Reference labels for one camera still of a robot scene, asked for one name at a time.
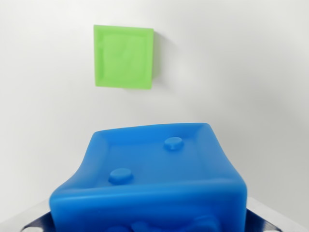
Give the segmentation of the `black silver gripper right finger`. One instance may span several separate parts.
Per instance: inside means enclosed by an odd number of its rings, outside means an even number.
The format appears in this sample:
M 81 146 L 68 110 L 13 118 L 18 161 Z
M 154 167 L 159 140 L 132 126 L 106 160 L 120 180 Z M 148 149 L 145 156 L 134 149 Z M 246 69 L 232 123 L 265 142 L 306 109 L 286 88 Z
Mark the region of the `black silver gripper right finger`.
M 245 231 L 308 232 L 308 229 L 265 205 L 250 204 L 247 206 Z

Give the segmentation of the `black silver gripper left finger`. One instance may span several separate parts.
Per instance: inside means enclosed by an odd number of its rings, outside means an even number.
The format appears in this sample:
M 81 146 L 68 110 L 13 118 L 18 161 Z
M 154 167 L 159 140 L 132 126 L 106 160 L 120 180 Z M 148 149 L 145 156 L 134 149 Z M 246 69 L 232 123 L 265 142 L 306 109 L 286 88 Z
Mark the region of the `black silver gripper left finger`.
M 48 199 L 0 224 L 1 232 L 22 232 L 26 228 L 39 232 L 56 231 Z

